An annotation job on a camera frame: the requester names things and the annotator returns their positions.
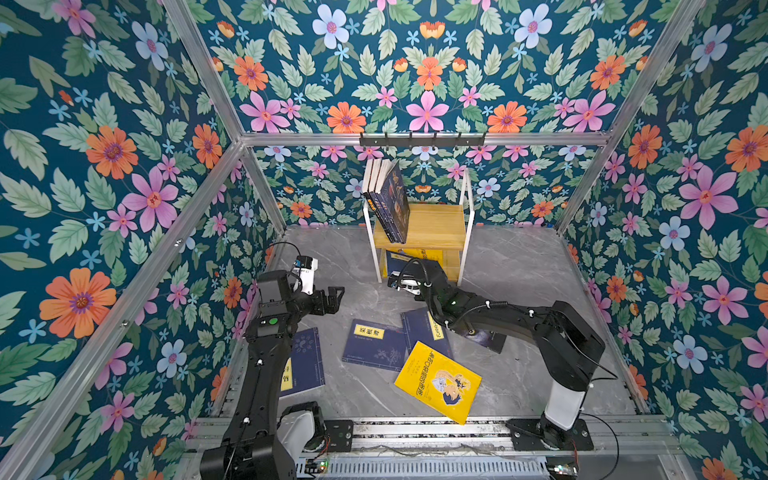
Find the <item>purple old man book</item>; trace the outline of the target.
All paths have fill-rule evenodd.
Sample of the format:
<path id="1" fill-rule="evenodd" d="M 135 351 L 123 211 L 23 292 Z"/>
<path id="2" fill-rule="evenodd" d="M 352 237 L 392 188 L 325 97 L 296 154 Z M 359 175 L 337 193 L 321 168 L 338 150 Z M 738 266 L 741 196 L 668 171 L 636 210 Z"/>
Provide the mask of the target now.
<path id="1" fill-rule="evenodd" d="M 395 244 L 404 244 L 407 240 L 410 207 L 402 172 L 396 161 L 389 160 L 384 181 L 384 195 L 393 210 L 393 217 L 398 230 L 399 240 Z"/>
<path id="2" fill-rule="evenodd" d="M 393 210 L 387 203 L 384 195 L 384 181 L 386 180 L 386 170 L 390 164 L 389 160 L 380 159 L 381 165 L 378 168 L 378 173 L 374 177 L 373 196 L 379 205 L 379 209 L 382 215 L 386 218 L 386 222 L 389 225 L 392 239 L 388 240 L 390 243 L 396 243 L 398 238 L 398 230 L 393 217 Z"/>

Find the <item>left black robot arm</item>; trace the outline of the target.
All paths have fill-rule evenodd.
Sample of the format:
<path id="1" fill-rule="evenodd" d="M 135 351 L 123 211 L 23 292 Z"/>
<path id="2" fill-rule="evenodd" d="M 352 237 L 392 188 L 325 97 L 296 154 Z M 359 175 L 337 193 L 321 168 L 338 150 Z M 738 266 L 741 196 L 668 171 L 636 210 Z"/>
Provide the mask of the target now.
<path id="1" fill-rule="evenodd" d="M 221 444 L 202 455 L 203 479 L 295 479 L 300 454 L 323 450 L 328 443 L 317 403 L 289 407 L 282 414 L 278 406 L 301 320 L 337 313 L 345 289 L 316 289 L 286 270 L 264 273 L 257 283 L 259 304 L 245 332 L 248 357 L 241 393 Z"/>

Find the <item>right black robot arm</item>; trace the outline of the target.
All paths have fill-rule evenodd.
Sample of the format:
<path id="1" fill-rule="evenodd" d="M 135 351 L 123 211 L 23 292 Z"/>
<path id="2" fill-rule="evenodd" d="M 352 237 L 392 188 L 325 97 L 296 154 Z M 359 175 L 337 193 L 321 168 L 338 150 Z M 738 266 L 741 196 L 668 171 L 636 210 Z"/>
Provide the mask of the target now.
<path id="1" fill-rule="evenodd" d="M 461 289 L 438 263 L 419 259 L 410 259 L 390 273 L 387 285 L 410 291 L 425 303 L 433 320 L 457 334 L 485 330 L 538 347 L 552 379 L 546 407 L 533 432 L 513 420 L 507 426 L 552 450 L 572 445 L 605 343 L 569 303 L 533 307 L 488 299 Z"/>

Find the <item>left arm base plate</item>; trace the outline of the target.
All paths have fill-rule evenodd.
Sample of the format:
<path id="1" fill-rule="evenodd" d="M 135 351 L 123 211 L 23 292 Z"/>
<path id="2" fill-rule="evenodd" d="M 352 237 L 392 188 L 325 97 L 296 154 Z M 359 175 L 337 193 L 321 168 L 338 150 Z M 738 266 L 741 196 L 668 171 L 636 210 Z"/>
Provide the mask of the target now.
<path id="1" fill-rule="evenodd" d="M 313 436 L 303 451 L 319 454 L 322 452 L 350 452 L 355 423 L 352 420 L 325 420 L 315 427 Z"/>

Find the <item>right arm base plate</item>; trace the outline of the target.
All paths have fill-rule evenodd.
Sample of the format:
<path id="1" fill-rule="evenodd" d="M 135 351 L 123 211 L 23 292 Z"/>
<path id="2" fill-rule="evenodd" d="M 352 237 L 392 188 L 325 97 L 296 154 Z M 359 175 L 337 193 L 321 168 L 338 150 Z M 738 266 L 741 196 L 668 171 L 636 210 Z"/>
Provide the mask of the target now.
<path id="1" fill-rule="evenodd" d="M 569 430 L 562 430 L 544 417 L 540 419 L 509 419 L 505 426 L 510 430 L 516 451 L 593 451 L 594 442 L 583 419 L 577 419 Z"/>

